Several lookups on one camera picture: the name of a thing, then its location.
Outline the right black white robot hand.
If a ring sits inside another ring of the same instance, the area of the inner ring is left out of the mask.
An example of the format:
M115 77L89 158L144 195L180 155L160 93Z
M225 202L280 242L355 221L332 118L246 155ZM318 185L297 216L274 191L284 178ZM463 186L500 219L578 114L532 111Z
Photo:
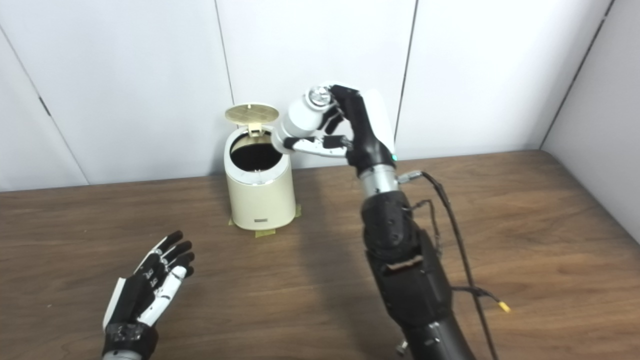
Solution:
M308 89L271 132L275 150L345 158L357 174L375 166L394 167L394 134L377 89L360 91L340 83Z

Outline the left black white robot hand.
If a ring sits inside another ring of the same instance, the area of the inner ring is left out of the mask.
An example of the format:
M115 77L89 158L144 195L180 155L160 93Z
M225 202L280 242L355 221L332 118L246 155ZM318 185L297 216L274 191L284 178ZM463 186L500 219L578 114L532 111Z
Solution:
M120 277L102 321L103 360L148 360L159 342L158 320L194 273L192 242L165 236L128 277Z

